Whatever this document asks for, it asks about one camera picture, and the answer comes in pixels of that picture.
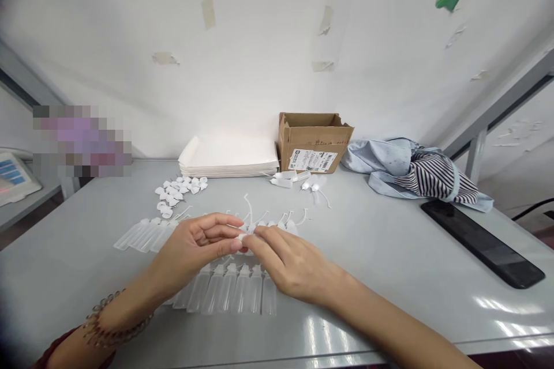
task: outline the black cable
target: black cable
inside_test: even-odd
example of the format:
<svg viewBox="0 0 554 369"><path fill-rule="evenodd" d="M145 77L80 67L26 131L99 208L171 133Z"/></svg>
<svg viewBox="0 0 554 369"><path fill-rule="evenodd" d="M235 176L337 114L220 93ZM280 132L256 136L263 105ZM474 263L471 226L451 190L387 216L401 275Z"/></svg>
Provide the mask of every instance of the black cable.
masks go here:
<svg viewBox="0 0 554 369"><path fill-rule="evenodd" d="M532 211L534 211L535 209L537 209L539 206L543 206L543 205L545 205L545 204L547 204L547 203L550 203L550 202L554 202L554 198L546 199L546 200L543 200L543 201L541 201L541 202L539 202L539 203L535 203L535 204L534 204L533 206L531 206L530 208L525 209L522 213L517 214L516 216L514 216L514 217L512 218L512 220L515 221L515 220L517 220L517 219L520 219L520 218L522 218L523 216L527 215L529 212L532 212Z"/></svg>

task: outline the black and white striped cloth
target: black and white striped cloth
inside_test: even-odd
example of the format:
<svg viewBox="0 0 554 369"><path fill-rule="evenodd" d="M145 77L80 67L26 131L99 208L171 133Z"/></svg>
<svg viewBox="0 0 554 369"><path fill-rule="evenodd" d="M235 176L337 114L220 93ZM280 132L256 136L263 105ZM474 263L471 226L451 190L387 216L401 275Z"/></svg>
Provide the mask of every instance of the black and white striped cloth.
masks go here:
<svg viewBox="0 0 554 369"><path fill-rule="evenodd" d="M419 196L435 197L445 202L476 204L479 191L466 175L443 154L416 150L407 175L394 183Z"/></svg>

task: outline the cardboard box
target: cardboard box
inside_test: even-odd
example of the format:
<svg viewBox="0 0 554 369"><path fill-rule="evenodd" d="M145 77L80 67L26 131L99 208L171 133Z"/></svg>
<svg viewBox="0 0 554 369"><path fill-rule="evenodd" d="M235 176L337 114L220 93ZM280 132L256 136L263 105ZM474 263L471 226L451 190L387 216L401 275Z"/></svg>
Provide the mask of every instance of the cardboard box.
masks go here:
<svg viewBox="0 0 554 369"><path fill-rule="evenodd" d="M279 114L281 171L335 172L354 127L342 123L338 114Z"/></svg>

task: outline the barcode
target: barcode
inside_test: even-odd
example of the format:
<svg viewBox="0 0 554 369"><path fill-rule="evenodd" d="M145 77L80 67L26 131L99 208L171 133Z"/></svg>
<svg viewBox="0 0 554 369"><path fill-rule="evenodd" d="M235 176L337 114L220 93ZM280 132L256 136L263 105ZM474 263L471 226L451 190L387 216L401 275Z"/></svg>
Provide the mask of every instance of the barcode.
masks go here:
<svg viewBox="0 0 554 369"><path fill-rule="evenodd" d="M323 169L325 170L327 169L327 165L329 164L332 158L333 158L332 155L327 156L327 160L325 161L325 163L323 163L323 166L322 166Z"/></svg>

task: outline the fingernail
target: fingernail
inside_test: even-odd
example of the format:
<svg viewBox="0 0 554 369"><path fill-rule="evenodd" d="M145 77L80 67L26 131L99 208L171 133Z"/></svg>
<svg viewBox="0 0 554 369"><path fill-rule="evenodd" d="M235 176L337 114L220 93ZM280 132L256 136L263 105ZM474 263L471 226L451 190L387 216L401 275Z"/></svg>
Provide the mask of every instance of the fingernail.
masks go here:
<svg viewBox="0 0 554 369"><path fill-rule="evenodd" d="M238 251L240 248L242 248L242 242L239 239L233 239L231 242L231 249L233 251Z"/></svg>

